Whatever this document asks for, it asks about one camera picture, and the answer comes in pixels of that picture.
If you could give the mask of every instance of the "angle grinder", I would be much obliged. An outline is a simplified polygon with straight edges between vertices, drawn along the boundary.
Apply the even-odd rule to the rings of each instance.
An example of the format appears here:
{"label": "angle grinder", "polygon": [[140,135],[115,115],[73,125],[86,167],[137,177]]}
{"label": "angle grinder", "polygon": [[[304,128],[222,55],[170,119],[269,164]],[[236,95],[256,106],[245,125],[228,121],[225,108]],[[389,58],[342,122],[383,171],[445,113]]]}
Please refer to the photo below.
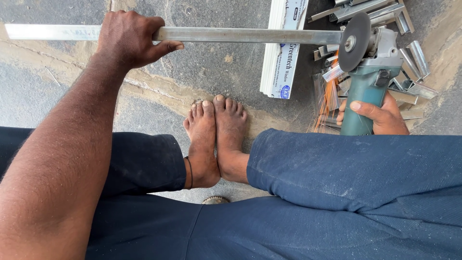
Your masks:
{"label": "angle grinder", "polygon": [[385,28],[371,28],[367,13],[355,15],[343,32],[339,48],[340,68],[351,76],[351,87],[340,134],[373,134],[373,121],[350,109],[353,101],[382,107],[390,81],[400,73],[403,60],[396,47],[397,33]]}

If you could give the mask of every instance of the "black string anklet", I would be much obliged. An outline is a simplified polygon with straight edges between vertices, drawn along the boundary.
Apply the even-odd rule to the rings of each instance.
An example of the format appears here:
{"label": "black string anklet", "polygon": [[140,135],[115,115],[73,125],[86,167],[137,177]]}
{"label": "black string anklet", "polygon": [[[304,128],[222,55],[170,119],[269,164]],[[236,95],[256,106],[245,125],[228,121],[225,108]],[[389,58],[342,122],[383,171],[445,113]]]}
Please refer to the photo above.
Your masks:
{"label": "black string anklet", "polygon": [[188,160],[189,169],[190,169],[190,171],[191,171],[191,187],[188,189],[188,190],[190,190],[190,189],[193,188],[193,167],[192,167],[192,165],[191,165],[191,161],[189,160],[189,156],[186,156],[185,159]]}

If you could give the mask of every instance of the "concrete floor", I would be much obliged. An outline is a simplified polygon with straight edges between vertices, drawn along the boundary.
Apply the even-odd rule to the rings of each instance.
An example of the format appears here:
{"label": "concrete floor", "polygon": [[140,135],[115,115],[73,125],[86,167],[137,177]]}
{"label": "concrete floor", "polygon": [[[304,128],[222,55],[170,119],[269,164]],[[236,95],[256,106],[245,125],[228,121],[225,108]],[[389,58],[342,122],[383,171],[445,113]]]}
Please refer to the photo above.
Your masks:
{"label": "concrete floor", "polygon": [[[308,14],[333,1],[311,0]],[[167,26],[267,28],[268,0],[3,0],[0,23],[101,24],[109,10],[136,10],[162,16]],[[462,15],[458,0],[405,0],[416,32],[399,37],[405,47],[419,40],[432,69],[426,84],[440,95],[418,107],[424,119],[408,122],[414,134],[459,135],[462,94]],[[327,19],[306,29],[337,30]],[[155,64],[133,70],[117,104],[114,131],[174,135],[183,152],[189,139],[184,115],[196,100],[224,94],[246,105],[251,125],[248,151],[255,136],[269,128],[305,132],[314,118],[313,83],[321,62],[313,61],[313,45],[302,46],[290,100],[270,99],[259,92],[264,44],[186,43],[186,49]],[[96,42],[10,41],[0,24],[0,125],[36,127],[69,89],[96,49]],[[221,180],[211,189],[165,192],[169,198],[200,203],[212,195],[231,201],[266,196],[247,185]]]}

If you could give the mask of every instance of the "navy blue pants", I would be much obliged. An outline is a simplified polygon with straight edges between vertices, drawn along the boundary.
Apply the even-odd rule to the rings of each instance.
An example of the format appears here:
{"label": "navy blue pants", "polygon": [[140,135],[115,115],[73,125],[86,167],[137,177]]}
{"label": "navy blue pants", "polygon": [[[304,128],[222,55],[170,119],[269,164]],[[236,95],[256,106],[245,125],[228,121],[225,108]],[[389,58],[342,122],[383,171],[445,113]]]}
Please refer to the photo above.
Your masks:
{"label": "navy blue pants", "polygon": [[[4,171],[30,129],[0,128]],[[114,133],[87,259],[462,259],[462,136],[261,133],[249,183],[276,197],[189,204],[174,137]]]}

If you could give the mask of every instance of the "blue logo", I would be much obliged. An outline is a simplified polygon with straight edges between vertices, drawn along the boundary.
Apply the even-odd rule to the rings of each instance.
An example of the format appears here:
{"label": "blue logo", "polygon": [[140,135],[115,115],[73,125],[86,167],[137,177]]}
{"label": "blue logo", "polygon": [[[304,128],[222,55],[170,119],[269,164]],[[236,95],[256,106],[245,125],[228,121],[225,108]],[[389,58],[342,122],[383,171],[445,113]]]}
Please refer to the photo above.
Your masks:
{"label": "blue logo", "polygon": [[289,86],[284,86],[282,89],[281,89],[281,97],[283,99],[288,99],[289,98],[289,94],[290,94],[290,87]]}

